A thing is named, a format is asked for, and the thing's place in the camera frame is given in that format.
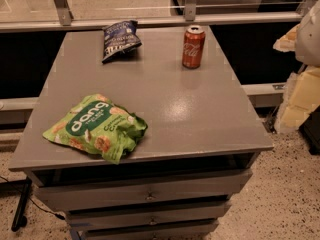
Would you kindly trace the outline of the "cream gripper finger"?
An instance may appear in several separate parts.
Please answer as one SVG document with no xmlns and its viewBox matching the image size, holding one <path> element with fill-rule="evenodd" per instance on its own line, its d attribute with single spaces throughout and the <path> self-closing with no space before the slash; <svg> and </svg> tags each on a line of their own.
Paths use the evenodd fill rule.
<svg viewBox="0 0 320 240">
<path fill-rule="evenodd" d="M 280 52 L 294 52 L 299 25 L 291 28 L 285 35 L 277 39 L 273 48 Z"/>
<path fill-rule="evenodd" d="M 300 74 L 291 73 L 274 123 L 276 132 L 297 130 L 319 106 L 320 68 L 308 66 Z"/>
</svg>

